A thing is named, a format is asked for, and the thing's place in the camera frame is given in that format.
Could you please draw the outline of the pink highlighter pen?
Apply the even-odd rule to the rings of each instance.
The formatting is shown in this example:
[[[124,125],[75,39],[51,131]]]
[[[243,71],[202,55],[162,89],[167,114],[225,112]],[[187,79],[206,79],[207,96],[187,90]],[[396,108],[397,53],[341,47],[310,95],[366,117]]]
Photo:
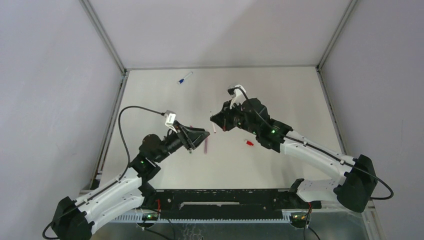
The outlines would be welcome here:
[[[204,150],[203,153],[206,155],[208,153],[208,137],[204,140]]]

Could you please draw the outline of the white pen blue end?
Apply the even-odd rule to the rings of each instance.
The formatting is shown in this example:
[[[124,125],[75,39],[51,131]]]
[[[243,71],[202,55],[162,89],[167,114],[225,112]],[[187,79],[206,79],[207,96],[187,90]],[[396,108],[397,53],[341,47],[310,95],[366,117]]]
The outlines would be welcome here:
[[[181,78],[181,79],[184,79],[184,80],[186,80],[188,77],[190,77],[191,75],[193,74],[193,72],[192,71],[190,71],[188,74],[186,74],[183,78]]]

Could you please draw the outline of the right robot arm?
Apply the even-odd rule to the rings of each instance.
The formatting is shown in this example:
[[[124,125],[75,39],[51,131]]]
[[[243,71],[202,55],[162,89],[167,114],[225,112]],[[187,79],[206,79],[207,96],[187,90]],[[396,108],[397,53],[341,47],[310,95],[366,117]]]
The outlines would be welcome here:
[[[210,120],[224,132],[245,130],[266,149],[295,157],[320,170],[329,178],[298,178],[290,187],[289,203],[302,208],[308,202],[339,202],[350,211],[362,213],[377,186],[372,160],[361,154],[355,158],[320,146],[299,134],[291,126],[275,120],[257,99],[243,103],[226,101]]]

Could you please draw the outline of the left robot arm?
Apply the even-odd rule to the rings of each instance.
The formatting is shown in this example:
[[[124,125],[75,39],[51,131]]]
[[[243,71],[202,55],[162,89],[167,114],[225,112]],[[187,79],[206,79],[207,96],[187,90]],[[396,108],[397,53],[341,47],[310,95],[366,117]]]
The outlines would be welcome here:
[[[57,205],[51,229],[59,240],[89,240],[102,226],[127,211],[156,206],[156,190],[149,181],[160,171],[160,162],[180,148],[195,150],[210,133],[203,128],[184,126],[164,138],[149,134],[139,153],[124,172],[106,184],[76,199],[63,198]]]

